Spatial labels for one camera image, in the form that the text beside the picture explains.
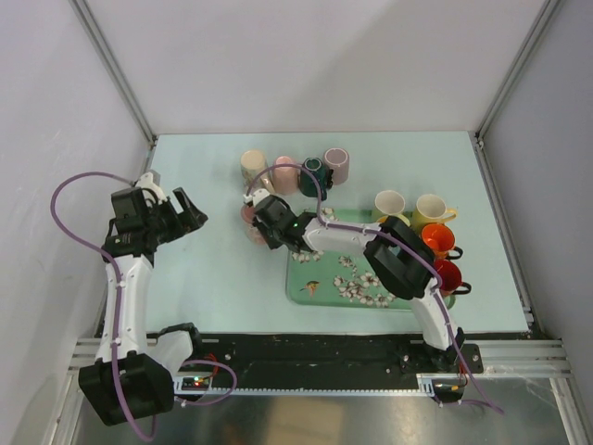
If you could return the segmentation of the cream floral mug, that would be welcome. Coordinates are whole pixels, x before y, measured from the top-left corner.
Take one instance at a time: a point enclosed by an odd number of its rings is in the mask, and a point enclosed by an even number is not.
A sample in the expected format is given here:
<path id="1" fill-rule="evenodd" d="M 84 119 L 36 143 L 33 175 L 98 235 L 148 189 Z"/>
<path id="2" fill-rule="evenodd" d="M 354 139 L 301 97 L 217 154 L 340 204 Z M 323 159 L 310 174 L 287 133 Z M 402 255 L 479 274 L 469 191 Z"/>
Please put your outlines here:
<path id="1" fill-rule="evenodd" d="M 240 159 L 241 173 L 243 176 L 244 190 L 247 191 L 252 185 L 255 177 L 268 168 L 265 154 L 257 149 L 251 149 L 242 154 Z M 271 181 L 271 174 L 265 172 L 255 182 L 255 189 L 264 188 L 274 194 L 275 189 Z"/>

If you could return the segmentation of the light green mug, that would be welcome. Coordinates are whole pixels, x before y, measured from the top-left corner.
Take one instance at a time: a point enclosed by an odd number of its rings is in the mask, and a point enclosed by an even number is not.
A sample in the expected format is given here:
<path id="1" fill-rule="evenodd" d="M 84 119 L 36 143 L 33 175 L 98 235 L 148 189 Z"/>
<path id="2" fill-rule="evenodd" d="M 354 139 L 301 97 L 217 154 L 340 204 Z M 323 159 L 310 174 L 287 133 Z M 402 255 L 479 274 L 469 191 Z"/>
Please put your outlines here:
<path id="1" fill-rule="evenodd" d="M 383 222 L 388 216 L 394 216 L 410 226 L 410 220 L 404 215 L 405 198 L 394 190 L 380 191 L 374 199 L 372 218 L 376 222 Z"/>

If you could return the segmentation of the yellow mug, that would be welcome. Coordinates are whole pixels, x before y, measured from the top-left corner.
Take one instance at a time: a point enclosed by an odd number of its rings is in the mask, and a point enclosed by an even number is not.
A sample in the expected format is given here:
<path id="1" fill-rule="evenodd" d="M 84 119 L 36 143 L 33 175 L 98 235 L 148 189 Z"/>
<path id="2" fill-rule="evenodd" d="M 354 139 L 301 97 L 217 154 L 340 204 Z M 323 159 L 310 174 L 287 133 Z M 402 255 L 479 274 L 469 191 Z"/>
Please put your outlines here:
<path id="1" fill-rule="evenodd" d="M 411 228 L 421 231 L 430 223 L 448 223 L 458 216 L 455 209 L 450 209 L 445 201 L 434 194 L 425 194 L 418 197 L 411 214 Z"/>

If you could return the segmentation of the orange mug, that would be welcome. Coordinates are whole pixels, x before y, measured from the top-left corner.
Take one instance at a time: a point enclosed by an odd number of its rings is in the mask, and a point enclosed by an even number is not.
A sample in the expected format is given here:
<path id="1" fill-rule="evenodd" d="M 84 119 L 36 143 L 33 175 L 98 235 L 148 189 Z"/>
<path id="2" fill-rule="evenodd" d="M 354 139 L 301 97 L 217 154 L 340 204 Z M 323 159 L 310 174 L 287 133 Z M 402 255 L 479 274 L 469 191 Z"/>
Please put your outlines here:
<path id="1" fill-rule="evenodd" d="M 459 260 L 463 250 L 456 245 L 453 232 L 444 224 L 430 223 L 421 230 L 422 241 L 441 260 Z"/>

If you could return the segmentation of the red mug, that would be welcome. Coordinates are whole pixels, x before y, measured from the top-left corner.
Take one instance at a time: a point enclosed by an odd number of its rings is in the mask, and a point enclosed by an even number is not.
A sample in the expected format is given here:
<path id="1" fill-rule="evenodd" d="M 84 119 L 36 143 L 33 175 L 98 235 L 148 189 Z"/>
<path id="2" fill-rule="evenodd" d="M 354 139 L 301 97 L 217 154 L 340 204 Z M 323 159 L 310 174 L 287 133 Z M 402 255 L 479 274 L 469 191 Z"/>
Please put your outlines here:
<path id="1" fill-rule="evenodd" d="M 461 270 L 452 261 L 436 260 L 435 269 L 442 280 L 440 292 L 443 297 L 472 292 L 472 286 L 462 280 Z"/>

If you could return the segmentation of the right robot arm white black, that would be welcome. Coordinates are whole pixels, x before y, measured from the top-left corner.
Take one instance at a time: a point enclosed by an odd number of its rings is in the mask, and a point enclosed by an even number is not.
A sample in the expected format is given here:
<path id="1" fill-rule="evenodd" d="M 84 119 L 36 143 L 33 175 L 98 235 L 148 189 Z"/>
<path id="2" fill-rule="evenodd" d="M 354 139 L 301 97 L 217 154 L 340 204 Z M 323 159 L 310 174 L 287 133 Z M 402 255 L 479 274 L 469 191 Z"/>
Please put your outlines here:
<path id="1" fill-rule="evenodd" d="M 461 355 L 465 335 L 441 295 L 435 254 L 399 218 L 390 216 L 383 223 L 340 223 L 319 212 L 295 215 L 283 198 L 265 189 L 245 194 L 243 201 L 254 210 L 253 224 L 271 249 L 285 246 L 295 253 L 363 255 L 381 285 L 410 303 L 429 363 L 447 372 L 465 362 Z"/>

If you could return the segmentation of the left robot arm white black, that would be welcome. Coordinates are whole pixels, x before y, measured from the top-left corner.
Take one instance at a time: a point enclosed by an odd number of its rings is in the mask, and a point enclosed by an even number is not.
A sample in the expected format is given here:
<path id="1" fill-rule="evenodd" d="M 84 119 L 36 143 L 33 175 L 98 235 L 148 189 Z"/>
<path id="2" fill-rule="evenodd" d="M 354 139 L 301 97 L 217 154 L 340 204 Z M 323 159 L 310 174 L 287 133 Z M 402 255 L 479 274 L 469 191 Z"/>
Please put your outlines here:
<path id="1" fill-rule="evenodd" d="M 161 329 L 148 347 L 147 292 L 158 247 L 200 229 L 207 215 L 185 191 L 173 191 L 182 209 L 156 189 L 133 186 L 111 196 L 114 216 L 102 245 L 107 272 L 103 338 L 79 386 L 107 426 L 166 413 L 173 406 L 173 376 L 198 368 L 205 347 L 194 324 Z"/>

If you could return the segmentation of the light pink mug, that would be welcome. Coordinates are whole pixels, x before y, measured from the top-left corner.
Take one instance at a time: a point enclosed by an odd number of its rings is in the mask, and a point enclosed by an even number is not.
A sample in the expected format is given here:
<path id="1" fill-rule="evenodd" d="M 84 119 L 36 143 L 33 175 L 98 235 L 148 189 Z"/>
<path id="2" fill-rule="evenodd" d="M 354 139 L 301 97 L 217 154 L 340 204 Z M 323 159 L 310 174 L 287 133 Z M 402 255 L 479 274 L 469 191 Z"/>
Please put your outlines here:
<path id="1" fill-rule="evenodd" d="M 300 169 L 296 162 L 288 156 L 278 157 L 274 161 L 272 184 L 277 194 L 289 196 L 298 191 Z"/>

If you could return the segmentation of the dark green mug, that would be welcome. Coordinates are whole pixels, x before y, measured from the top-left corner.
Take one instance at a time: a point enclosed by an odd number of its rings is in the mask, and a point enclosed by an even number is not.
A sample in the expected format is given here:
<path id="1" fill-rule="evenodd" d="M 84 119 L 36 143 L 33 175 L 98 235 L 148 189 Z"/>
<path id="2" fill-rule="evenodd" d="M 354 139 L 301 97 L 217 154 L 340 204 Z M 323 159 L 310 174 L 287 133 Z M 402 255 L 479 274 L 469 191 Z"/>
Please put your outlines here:
<path id="1" fill-rule="evenodd" d="M 320 158 L 306 158 L 299 175 L 299 190 L 306 197 L 320 197 L 325 201 L 334 185 L 334 170 Z"/>

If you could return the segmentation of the mauve mug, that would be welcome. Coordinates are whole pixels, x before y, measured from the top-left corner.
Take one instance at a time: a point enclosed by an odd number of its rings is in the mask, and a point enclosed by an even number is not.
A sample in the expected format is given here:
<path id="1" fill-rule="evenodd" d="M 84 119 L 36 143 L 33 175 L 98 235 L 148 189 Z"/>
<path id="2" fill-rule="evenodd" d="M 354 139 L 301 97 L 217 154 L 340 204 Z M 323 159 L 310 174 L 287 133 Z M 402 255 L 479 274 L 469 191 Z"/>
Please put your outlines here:
<path id="1" fill-rule="evenodd" d="M 327 149 L 323 154 L 323 161 L 333 171 L 334 185 L 341 185 L 347 181 L 350 157 L 344 148 L 332 147 Z"/>

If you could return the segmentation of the green floral tray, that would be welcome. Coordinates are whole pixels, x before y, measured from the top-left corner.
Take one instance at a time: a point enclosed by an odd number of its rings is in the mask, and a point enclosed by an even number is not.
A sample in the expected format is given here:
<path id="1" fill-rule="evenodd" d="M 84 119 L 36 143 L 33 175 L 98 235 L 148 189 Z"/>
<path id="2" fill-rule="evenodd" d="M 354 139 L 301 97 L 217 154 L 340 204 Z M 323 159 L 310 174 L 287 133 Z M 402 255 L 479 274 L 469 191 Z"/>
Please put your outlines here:
<path id="1" fill-rule="evenodd" d="M 409 303 L 389 293 L 363 255 L 290 254 L 286 295 L 299 305 L 332 308 L 372 308 L 408 312 Z"/>

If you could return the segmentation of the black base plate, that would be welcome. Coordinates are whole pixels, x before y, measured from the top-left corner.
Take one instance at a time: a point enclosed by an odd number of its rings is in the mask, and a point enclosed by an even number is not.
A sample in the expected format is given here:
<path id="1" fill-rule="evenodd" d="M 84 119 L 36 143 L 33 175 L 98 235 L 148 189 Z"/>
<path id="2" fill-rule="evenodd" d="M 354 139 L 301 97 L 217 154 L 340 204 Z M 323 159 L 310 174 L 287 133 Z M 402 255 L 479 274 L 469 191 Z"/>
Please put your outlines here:
<path id="1" fill-rule="evenodd" d="M 418 335 L 204 334 L 190 358 L 231 367 L 237 390 L 370 391 L 416 388 L 417 374 L 484 372 L 481 352 L 464 343 L 439 358 Z"/>

